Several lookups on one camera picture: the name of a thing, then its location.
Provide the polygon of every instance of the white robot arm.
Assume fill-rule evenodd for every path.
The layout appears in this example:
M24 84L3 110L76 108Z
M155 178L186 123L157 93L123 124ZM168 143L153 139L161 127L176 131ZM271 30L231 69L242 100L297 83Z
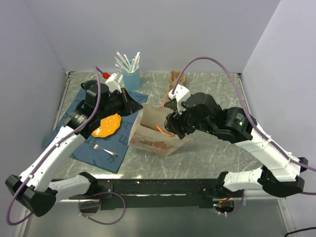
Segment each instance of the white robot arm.
M251 171L222 172L219 180L222 180L224 188L231 192L263 189L276 197L287 197L303 191L304 180L299 175L306 169L291 163L276 149L272 145L274 140L258 123L257 128L268 140L253 129L241 108L222 110L211 95L201 92L191 95L181 85L177 85L175 93L170 91L169 99L171 101L165 106L174 112L166 118L166 130L178 135L180 139L195 130L210 133L244 148L263 164L263 167ZM283 151L294 161L308 163L305 158L297 158Z
M46 214L57 201L79 194L95 193L97 179L86 172L62 181L51 182L51 180L70 154L100 126L101 119L116 113L121 116L128 116L142 109L142 105L134 101L125 88L120 88L115 81L116 76L116 74L112 74L105 84L101 84L101 99L95 116L78 133L74 133L68 139L58 143L77 127L84 124L96 107L98 94L96 81L91 80L81 84L86 91L85 99L71 112L51 144L19 176L10 175L7 178L5 184L12 194L15 194L18 188L26 182L17 196L17 200L36 216ZM56 148L42 162L43 157L54 146ZM42 162L41 166L34 174L31 174L40 162Z

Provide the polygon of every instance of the marble surface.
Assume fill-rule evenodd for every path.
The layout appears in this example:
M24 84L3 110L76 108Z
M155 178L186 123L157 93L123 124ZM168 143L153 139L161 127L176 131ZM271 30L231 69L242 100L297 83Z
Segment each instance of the marble surface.
M148 94L147 103L160 105L168 87L169 73L141 73L142 86L138 92ZM236 83L240 86L237 75ZM61 116L80 90L83 81L95 79L93 72L74 72L62 106ZM240 106L234 88L225 74L188 73L186 87L191 93L211 94L221 107ZM68 158L56 173L56 179L65 179L87 171L97 178L217 178L222 171L240 172L261 166L242 148L196 131L193 141L169 156L160 156L129 147L117 175L82 161Z

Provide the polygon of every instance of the brown paper bag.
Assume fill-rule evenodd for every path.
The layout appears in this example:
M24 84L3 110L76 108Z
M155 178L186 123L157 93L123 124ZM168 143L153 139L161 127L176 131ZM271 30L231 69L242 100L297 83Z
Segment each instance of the brown paper bag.
M144 108L138 112L129 135L129 146L167 156L190 141L189 136L180 140L178 136L167 137L160 131L155 131L158 125L163 132L173 135L164 128L166 116L172 112L171 109L147 103L142 105Z

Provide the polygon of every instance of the cup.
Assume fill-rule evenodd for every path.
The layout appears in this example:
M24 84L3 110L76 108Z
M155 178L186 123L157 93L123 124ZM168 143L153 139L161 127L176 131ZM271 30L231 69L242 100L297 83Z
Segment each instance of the cup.
M121 70L121 73L123 75L123 82L124 87L127 90L137 90L140 88L140 72L139 68L134 71L133 73L127 73L124 70Z

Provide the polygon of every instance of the gray wall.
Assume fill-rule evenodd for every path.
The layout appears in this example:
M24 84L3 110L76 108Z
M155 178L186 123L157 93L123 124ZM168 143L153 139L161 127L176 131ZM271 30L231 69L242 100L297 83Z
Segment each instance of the gray wall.
M4 181L42 152L66 75L23 0L1 1L0 32L0 236L9 237L14 228L4 214L12 196Z
M279 0L26 0L66 71L112 70L117 51L144 71L210 55L244 69ZM209 62L189 71L222 72Z
M263 128L316 167L316 2L282 0L243 73L251 110ZM306 171L305 191L316 192ZM297 228L315 226L315 197L288 198ZM300 236L316 236L316 231Z

